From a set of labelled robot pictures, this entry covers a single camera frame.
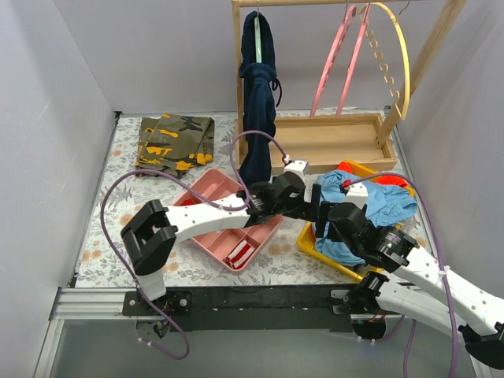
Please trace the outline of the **light blue shorts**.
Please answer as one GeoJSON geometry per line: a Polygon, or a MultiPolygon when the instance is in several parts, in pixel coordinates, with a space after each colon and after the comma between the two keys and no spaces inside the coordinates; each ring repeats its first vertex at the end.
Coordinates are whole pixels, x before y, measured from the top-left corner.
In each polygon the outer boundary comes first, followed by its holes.
{"type": "MultiPolygon", "coordinates": [[[[340,203],[345,198],[340,185],[346,180],[355,181],[357,178],[341,170],[319,176],[316,183],[321,186],[321,201],[340,203]]],[[[396,225],[410,219],[417,212],[417,202],[406,189],[395,185],[381,185],[370,180],[362,184],[368,191],[366,217],[375,227],[396,225]]],[[[365,265],[366,262],[353,255],[343,242],[334,242],[327,238],[328,226],[329,224],[326,224],[324,237],[316,239],[315,249],[346,267],[365,265]]]]}

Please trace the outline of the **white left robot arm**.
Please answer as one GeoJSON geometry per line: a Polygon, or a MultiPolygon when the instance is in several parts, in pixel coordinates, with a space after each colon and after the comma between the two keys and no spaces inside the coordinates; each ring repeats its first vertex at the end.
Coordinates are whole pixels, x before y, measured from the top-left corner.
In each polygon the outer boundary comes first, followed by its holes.
{"type": "Polygon", "coordinates": [[[178,243],[211,232],[264,224],[275,216],[314,222],[320,191],[314,188],[308,202],[305,191],[302,178],[285,172],[271,182],[254,183],[222,198],[215,206],[208,202],[163,206],[158,200],[149,201],[120,233],[141,293],[140,305],[152,315],[166,309],[162,267],[178,243]]]}

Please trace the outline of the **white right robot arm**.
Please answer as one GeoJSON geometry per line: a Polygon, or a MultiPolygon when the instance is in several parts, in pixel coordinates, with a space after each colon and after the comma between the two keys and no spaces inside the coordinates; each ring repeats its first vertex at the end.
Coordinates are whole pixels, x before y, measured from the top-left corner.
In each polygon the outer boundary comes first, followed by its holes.
{"type": "Polygon", "coordinates": [[[316,235],[344,243],[352,254],[419,287],[415,292],[375,272],[368,273],[356,294],[366,313],[381,308],[445,328],[462,338],[467,352],[497,370],[503,368],[503,300],[470,283],[433,257],[415,238],[394,226],[376,227],[365,215],[368,192],[356,183],[341,203],[320,200],[313,186],[311,203],[316,235]]]}

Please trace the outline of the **yellow hanger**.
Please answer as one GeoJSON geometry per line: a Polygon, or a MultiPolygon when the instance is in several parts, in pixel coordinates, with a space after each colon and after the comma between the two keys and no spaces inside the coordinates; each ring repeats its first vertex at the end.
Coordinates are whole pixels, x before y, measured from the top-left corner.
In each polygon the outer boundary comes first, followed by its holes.
{"type": "Polygon", "coordinates": [[[398,18],[391,11],[391,9],[384,5],[382,2],[368,2],[360,11],[361,20],[365,24],[365,37],[368,39],[370,48],[373,51],[373,56],[378,62],[380,71],[383,74],[384,82],[388,85],[389,95],[394,100],[393,105],[395,110],[398,112],[400,120],[405,120],[410,107],[410,89],[411,89],[411,79],[410,79],[410,57],[408,53],[408,48],[406,44],[406,38],[403,34],[401,24],[398,18]],[[380,46],[374,31],[369,26],[369,15],[370,9],[372,7],[377,7],[382,9],[389,17],[395,34],[398,40],[398,46],[401,54],[402,61],[402,72],[403,72],[403,84],[404,89],[398,90],[395,87],[395,78],[390,74],[390,68],[388,63],[384,60],[384,54],[380,50],[380,46]]]}

